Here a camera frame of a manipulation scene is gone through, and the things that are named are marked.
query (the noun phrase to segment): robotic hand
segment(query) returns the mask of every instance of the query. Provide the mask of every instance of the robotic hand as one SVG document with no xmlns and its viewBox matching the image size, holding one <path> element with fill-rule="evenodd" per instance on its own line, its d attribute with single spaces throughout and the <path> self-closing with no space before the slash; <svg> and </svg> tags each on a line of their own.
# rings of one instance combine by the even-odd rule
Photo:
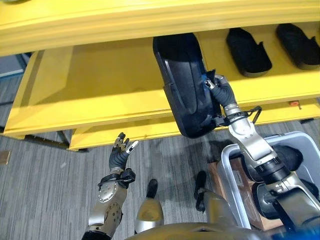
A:
<svg viewBox="0 0 320 240">
<path fill-rule="evenodd" d="M 244 154 L 246 164 L 258 172 L 269 192 L 276 196 L 275 208 L 281 213 L 281 220 L 287 229 L 319 231 L 320 203 L 298 176 L 287 169 L 266 140 L 256 132 L 254 122 L 260 112 L 253 122 L 250 121 L 248 119 L 250 114 L 241 111 L 233 90 L 224 76 L 216 74 L 214 79 L 207 78 L 204 84 L 222 105 L 229 132 Z"/>
<path fill-rule="evenodd" d="M 101 179 L 98 184 L 98 202 L 88 221 L 88 227 L 82 240 L 110 240 L 122 219 L 122 205 L 127 197 L 129 184 L 136 179 L 135 173 L 126 169 L 130 153 L 138 145 L 134 141 L 129 147 L 129 138 L 121 132 L 116 138 L 110 158 L 109 175 Z"/>
</svg>

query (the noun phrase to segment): yellow shelving unit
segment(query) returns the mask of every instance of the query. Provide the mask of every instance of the yellow shelving unit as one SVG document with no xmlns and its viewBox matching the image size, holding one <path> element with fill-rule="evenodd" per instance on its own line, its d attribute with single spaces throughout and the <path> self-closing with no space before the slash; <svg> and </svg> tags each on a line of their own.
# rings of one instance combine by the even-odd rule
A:
<svg viewBox="0 0 320 240">
<path fill-rule="evenodd" d="M 318 0 L 0 1 L 0 56 L 234 27 L 319 21 Z"/>
<path fill-rule="evenodd" d="M 319 23 L 299 25 L 316 35 Z M 319 69 L 300 70 L 275 37 L 276 25 L 245 28 L 264 45 L 273 64 L 264 76 L 238 73 L 226 29 L 196 33 L 207 69 L 228 77 L 242 107 L 320 96 Z M 152 50 L 152 38 L 38 51 L 20 84 L 4 134 L 23 136 L 172 116 Z"/>
<path fill-rule="evenodd" d="M 320 117 L 320 105 L 315 99 L 300 101 L 300 107 L 287 102 L 262 105 L 257 125 Z M 180 135 L 174 118 L 163 117 L 121 124 L 78 128 L 71 139 L 71 150 L 113 144 L 115 137 L 125 132 L 131 140 L 147 140 Z"/>
</svg>

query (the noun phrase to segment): cardboard box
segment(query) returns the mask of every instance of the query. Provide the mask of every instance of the cardboard box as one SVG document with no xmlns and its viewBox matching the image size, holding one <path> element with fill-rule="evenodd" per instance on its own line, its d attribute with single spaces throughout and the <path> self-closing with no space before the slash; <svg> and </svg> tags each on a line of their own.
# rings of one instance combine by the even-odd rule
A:
<svg viewBox="0 0 320 240">
<path fill-rule="evenodd" d="M 270 220 L 258 212 L 252 195 L 252 185 L 255 182 L 251 181 L 244 172 L 241 158 L 231 159 L 230 164 L 250 224 L 263 231 L 282 226 L 280 219 Z"/>
</svg>

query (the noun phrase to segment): gray carpet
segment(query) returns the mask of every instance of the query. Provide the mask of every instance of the gray carpet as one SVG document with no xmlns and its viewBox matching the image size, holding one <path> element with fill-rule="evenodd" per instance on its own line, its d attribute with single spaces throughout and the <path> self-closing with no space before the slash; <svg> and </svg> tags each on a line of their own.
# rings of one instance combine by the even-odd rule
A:
<svg viewBox="0 0 320 240">
<path fill-rule="evenodd" d="M 10 97 L 0 93 L 0 102 Z M 318 147 L 319 129 L 319 120 L 257 127 L 263 136 L 306 132 Z M 127 164 L 136 173 L 136 181 L 129 186 L 123 219 L 113 239 L 134 233 L 134 220 L 151 178 L 159 182 L 156 198 L 166 224 L 204 222 L 205 215 L 195 209 L 194 176 L 207 170 L 207 162 L 219 159 L 227 144 L 230 138 L 225 130 L 198 139 L 176 136 L 142 141 Z M 108 173 L 111 147 L 77 153 L 0 136 L 2 150 L 12 153 L 9 164 L 0 165 L 0 240 L 81 239 L 96 202 L 97 183 Z M 208 177 L 207 187 L 211 186 Z"/>
</svg>

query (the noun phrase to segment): yellow shelf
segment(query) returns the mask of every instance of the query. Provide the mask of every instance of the yellow shelf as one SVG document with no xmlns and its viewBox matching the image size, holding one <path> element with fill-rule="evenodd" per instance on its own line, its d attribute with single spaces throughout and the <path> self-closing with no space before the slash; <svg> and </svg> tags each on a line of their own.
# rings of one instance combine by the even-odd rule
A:
<svg viewBox="0 0 320 240">
<path fill-rule="evenodd" d="M 309 37 L 320 43 L 320 23 L 295 23 Z M 244 27 L 257 43 L 263 42 L 272 68 L 264 76 L 242 76 L 232 59 L 226 38 L 228 29 L 197 32 L 202 56 L 208 70 L 216 69 L 230 81 L 240 105 L 252 106 L 279 103 L 297 99 L 309 99 L 320 95 L 320 71 L 298 69 L 282 48 L 277 36 L 277 25 Z"/>
<path fill-rule="evenodd" d="M 318 0 L 0 1 L 0 56 L 88 43 L 319 21 Z"/>
<path fill-rule="evenodd" d="M 36 52 L 5 135 L 16 136 L 171 116 L 152 38 Z"/>
<path fill-rule="evenodd" d="M 318 29 L 318 23 L 301 26 L 310 37 Z M 258 78 L 238 73 L 225 45 L 226 30 L 197 33 L 208 69 L 216 67 L 228 77 L 242 107 L 320 96 L 319 70 L 296 68 L 276 42 L 275 27 L 246 28 L 257 40 L 266 39 L 273 64 Z M 36 52 L 4 134 L 23 136 L 169 116 L 152 38 L 112 41 Z"/>
<path fill-rule="evenodd" d="M 320 117 L 320 105 L 315 99 L 300 101 L 298 106 L 289 103 L 262 105 L 257 125 Z M 124 132 L 131 140 L 147 140 L 180 135 L 173 117 L 163 117 L 142 121 L 111 124 L 105 126 L 82 127 L 76 129 L 71 139 L 71 150 L 113 144 L 116 136 Z"/>
</svg>

